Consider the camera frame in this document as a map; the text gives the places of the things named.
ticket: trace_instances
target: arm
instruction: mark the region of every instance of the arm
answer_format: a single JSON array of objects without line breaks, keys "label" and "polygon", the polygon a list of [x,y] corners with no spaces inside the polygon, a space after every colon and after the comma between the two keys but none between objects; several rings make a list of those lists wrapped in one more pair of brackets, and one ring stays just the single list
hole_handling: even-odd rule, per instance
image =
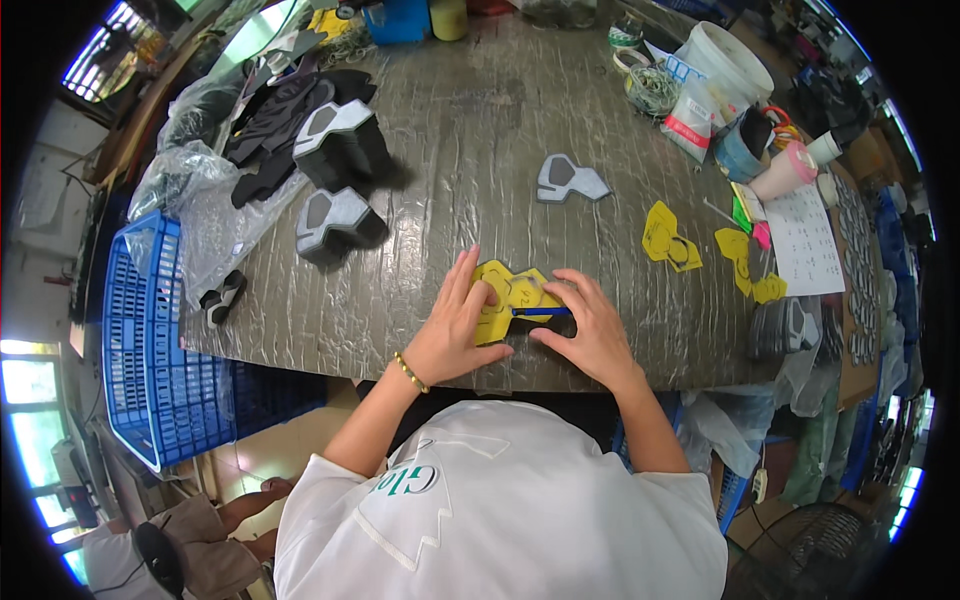
[{"label": "arm", "polygon": [[[506,344],[478,348],[473,334],[484,302],[496,303],[489,283],[470,278],[480,247],[460,252],[446,274],[430,317],[402,352],[407,367],[425,385],[432,386],[505,358],[514,353]],[[373,477],[390,447],[403,413],[420,395],[396,361],[373,386],[324,450],[324,458],[365,477]]]},{"label": "arm", "polygon": [[558,269],[553,275],[577,285],[543,285],[573,313],[577,335],[565,338],[540,327],[531,331],[530,337],[565,356],[613,393],[627,434],[630,462],[636,471],[689,473],[684,450],[647,385],[643,369],[634,360],[623,322],[600,285],[572,269]]}]

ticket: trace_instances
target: pink sticky note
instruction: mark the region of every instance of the pink sticky note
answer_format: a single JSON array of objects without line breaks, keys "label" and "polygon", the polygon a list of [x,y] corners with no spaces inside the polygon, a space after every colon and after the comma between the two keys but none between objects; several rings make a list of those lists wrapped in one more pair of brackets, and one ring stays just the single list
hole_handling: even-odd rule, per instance
[{"label": "pink sticky note", "polygon": [[761,250],[770,250],[770,226],[766,221],[754,225],[754,238]]}]

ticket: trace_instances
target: person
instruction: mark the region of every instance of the person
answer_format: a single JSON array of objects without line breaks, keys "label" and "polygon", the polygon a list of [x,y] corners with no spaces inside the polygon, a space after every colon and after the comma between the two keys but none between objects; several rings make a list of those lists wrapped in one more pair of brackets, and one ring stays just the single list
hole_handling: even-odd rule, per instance
[{"label": "person", "polygon": [[[256,540],[228,539],[240,523],[286,497],[293,485],[279,477],[214,508],[205,493],[150,519],[173,543],[183,571],[185,600],[222,600],[260,577],[260,564],[274,556],[276,529]],[[108,521],[84,536],[87,585],[97,600],[169,600],[171,595],[148,572],[133,546],[124,519]]]},{"label": "person", "polygon": [[708,480],[690,472],[612,304],[577,271],[543,286],[569,307],[576,336],[529,335],[612,392],[636,473],[539,406],[467,400],[374,477],[421,385],[514,353],[473,343],[481,308],[495,302],[488,283],[470,285],[478,255],[461,252],[447,274],[399,356],[407,371],[392,361],[310,458],[280,517],[277,597],[719,598],[727,546]]}]

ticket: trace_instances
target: blue pen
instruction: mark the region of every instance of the blue pen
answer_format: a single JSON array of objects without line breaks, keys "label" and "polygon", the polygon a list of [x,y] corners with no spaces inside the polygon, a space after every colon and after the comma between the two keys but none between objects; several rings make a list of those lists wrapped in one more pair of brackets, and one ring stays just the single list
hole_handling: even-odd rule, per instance
[{"label": "blue pen", "polygon": [[515,308],[514,316],[519,317],[521,315],[527,317],[545,317],[547,315],[569,315],[572,314],[570,309],[566,306],[561,306],[559,308]]}]

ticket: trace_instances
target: yellow template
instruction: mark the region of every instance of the yellow template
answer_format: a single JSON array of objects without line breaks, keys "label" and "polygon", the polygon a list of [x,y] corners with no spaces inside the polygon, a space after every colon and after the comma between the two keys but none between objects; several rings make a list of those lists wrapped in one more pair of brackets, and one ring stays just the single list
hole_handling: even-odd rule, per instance
[{"label": "yellow template", "polygon": [[647,213],[640,243],[651,260],[666,260],[677,273],[704,266],[696,245],[677,233],[677,216],[662,201]]},{"label": "yellow template", "polygon": [[[496,305],[484,305],[480,311],[473,341],[477,346],[498,342],[507,337],[514,308],[557,308],[563,306],[541,287],[546,277],[537,269],[529,269],[514,275],[499,260],[488,260],[473,271],[471,282],[483,279],[496,291]],[[538,317],[518,316],[537,323],[546,323],[550,315]]]},{"label": "yellow template", "polygon": [[750,238],[740,229],[723,228],[713,233],[720,253],[733,261],[733,281],[744,296],[765,304],[786,296],[786,281],[773,273],[756,283],[750,281]]}]

